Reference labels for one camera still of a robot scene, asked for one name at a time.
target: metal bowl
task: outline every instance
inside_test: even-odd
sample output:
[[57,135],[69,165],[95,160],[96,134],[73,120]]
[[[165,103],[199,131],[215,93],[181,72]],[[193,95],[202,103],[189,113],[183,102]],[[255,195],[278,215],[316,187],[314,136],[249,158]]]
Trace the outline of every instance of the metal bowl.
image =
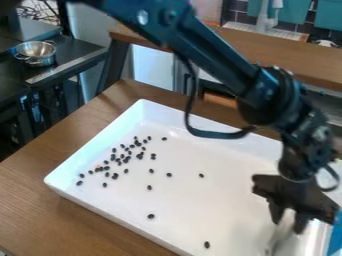
[[56,47],[50,41],[30,41],[16,47],[14,57],[31,67],[46,67],[56,61]]

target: wooden table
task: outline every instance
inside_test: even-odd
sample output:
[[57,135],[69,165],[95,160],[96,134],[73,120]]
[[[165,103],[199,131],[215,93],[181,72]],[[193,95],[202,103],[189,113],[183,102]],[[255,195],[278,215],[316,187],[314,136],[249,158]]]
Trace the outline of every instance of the wooden table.
[[[187,100],[175,92],[120,81],[0,164],[0,248],[17,256],[174,255],[61,198],[43,183],[48,173],[141,98],[181,110]],[[244,124],[233,109],[215,104],[196,104],[194,112],[234,126]]]
[[[304,83],[342,92],[341,49],[232,30],[210,24],[209,26],[251,63],[259,62],[262,66],[276,65],[291,70]],[[128,44],[170,52],[169,49],[154,45],[123,25],[109,25],[108,31],[116,44],[121,46],[121,48],[115,49],[116,52],[122,52],[124,46]],[[116,55],[113,56],[116,61],[119,61]]]

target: bean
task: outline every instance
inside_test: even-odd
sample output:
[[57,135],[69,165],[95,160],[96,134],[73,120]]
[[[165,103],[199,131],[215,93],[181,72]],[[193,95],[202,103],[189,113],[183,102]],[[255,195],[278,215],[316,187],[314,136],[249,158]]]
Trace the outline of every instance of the bean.
[[154,216],[154,214],[149,214],[149,215],[147,215],[147,218],[149,218],[150,220],[152,220],[152,219],[155,218],[155,216]]
[[209,243],[208,241],[205,241],[205,242],[204,242],[204,247],[205,247],[206,249],[209,249],[209,248],[210,248],[210,243]]

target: black robotic arm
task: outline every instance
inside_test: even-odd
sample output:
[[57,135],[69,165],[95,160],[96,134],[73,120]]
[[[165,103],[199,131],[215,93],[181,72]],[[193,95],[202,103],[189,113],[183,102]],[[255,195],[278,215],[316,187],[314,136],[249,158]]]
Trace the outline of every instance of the black robotic arm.
[[[259,126],[278,132],[283,142],[280,176],[255,175],[253,192],[267,199],[274,223],[284,210],[296,211],[294,230],[302,233],[313,218],[334,224],[339,206],[325,196],[315,175],[336,158],[326,117],[305,98],[305,88],[279,68],[252,65],[204,25],[189,0],[65,0],[83,2],[116,18],[160,47],[170,48],[192,74],[193,90],[186,108],[186,126],[201,137],[237,139]],[[201,131],[189,122],[196,75],[189,60],[223,83],[237,97],[241,115],[250,124],[235,134]]]

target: white plastic tray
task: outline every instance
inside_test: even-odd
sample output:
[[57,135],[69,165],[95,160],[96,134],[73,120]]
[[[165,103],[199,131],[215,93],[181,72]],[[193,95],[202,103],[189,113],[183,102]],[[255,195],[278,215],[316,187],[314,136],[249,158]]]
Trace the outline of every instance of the white plastic tray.
[[[186,131],[183,115],[140,100],[50,173],[45,183],[63,197],[181,255],[262,255],[274,225],[266,201],[251,192],[251,176],[276,173],[281,144],[255,134],[233,141],[196,138]],[[235,131],[197,116],[192,123],[202,129]],[[105,172],[88,174],[110,160],[113,147],[121,152],[120,144],[132,144],[134,136],[140,141],[152,137],[143,160],[135,157],[141,151],[135,148],[128,164],[118,167],[110,162],[111,175],[119,174],[117,180],[105,177]],[[156,160],[150,159],[151,153],[157,154]],[[84,183],[76,186],[79,180]],[[148,219],[149,214],[155,218]],[[295,238],[290,251],[279,255],[316,255],[309,251],[323,246],[325,239],[317,242],[323,231],[327,232],[325,225],[312,222],[307,235]],[[210,242],[209,249],[205,241]]]

